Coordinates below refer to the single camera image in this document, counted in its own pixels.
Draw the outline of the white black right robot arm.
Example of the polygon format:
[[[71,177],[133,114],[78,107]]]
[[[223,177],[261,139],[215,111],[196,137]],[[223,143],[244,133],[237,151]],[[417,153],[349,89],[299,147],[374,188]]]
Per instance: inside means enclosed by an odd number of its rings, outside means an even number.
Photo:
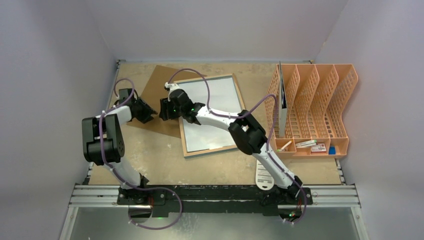
[[[272,176],[274,184],[281,189],[280,196],[288,204],[300,195],[306,197],[303,183],[280,160],[270,147],[265,129],[248,110],[239,113],[210,108],[207,104],[193,102],[183,89],[169,92],[160,100],[159,117],[163,121],[182,117],[190,124],[212,126],[227,131],[242,153],[253,156]]]

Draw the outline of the brown cardboard backing board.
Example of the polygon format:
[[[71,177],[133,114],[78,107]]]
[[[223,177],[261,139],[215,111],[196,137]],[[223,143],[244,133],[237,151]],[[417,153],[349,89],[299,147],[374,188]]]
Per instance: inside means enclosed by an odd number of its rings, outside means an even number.
[[[141,98],[158,113],[161,107],[160,99],[168,96],[164,84],[169,81],[172,75],[177,71],[176,68],[157,65],[141,93]],[[181,137],[179,121],[177,119],[163,121],[158,115],[154,115],[153,119],[147,123],[142,123],[137,119],[133,119],[127,125],[171,137]]]

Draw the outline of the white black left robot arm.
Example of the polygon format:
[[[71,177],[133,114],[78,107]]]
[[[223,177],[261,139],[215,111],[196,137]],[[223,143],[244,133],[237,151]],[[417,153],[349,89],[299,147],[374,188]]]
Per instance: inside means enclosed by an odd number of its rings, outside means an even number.
[[[147,123],[155,114],[136,90],[124,88],[119,90],[117,101],[106,113],[81,121],[83,155],[87,162],[104,167],[118,180],[118,204],[147,205],[153,199],[146,188],[148,179],[124,157],[121,125],[133,119]]]

